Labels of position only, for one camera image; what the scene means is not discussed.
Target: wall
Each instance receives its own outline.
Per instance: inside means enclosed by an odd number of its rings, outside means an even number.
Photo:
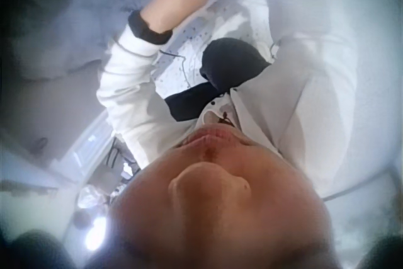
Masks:
[[[98,64],[53,81],[4,82],[0,119],[3,127],[25,149],[46,137],[40,160],[46,166],[61,159],[104,108],[96,99]]]

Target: cable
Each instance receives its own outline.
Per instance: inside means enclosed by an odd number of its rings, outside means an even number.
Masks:
[[[115,167],[116,159],[117,159],[118,155],[120,154],[119,149],[117,149],[117,148],[115,148],[115,149],[116,149],[116,154],[115,154],[115,157],[113,158],[113,161],[112,161],[112,166],[111,166],[112,169]]]
[[[113,138],[111,149],[109,150],[108,157],[106,158],[106,165],[108,165],[108,163],[109,163],[109,159],[111,158],[112,150],[113,150],[113,148],[115,148],[115,143],[116,143],[116,137]]]
[[[162,54],[164,54],[164,55],[171,56],[171,57],[182,58],[182,59],[183,59],[183,61],[182,61],[182,72],[183,72],[183,75],[184,75],[184,79],[186,80],[186,83],[188,84],[188,88],[191,88],[191,85],[190,85],[190,83],[189,83],[188,77],[186,76],[186,73],[184,72],[184,63],[185,63],[185,61],[186,61],[186,57],[185,57],[185,56],[181,56],[181,55],[170,54],[170,53],[164,52],[163,50],[160,50],[160,53],[162,53]]]

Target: white sleeve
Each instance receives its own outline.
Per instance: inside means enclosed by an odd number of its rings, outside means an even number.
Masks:
[[[245,88],[250,112],[323,195],[346,155],[355,108],[356,49],[338,0],[268,0],[277,59]]]
[[[135,37],[127,25],[111,48],[97,92],[115,132],[122,135],[141,168],[175,145],[191,125],[175,121],[156,92],[151,73],[159,49]]]

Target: dark object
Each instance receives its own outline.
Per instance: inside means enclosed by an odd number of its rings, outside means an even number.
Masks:
[[[215,98],[255,78],[270,64],[252,45],[233,38],[221,38],[203,53],[200,74],[208,81],[166,98],[177,121],[197,119]]]
[[[130,14],[128,25],[137,38],[155,45],[164,45],[171,39],[173,34],[172,30],[162,34],[150,30],[148,24],[141,17],[140,11],[133,11],[132,14]]]
[[[368,253],[357,269],[403,268],[403,239],[401,236],[385,238]]]
[[[16,268],[76,269],[63,245],[43,231],[24,233],[7,248]]]

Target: lips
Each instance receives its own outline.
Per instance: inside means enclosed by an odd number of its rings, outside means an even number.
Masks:
[[[253,145],[253,142],[248,138],[235,134],[233,127],[222,124],[212,124],[204,126],[190,134],[178,147],[188,146],[201,140],[205,142],[221,142],[230,145]]]

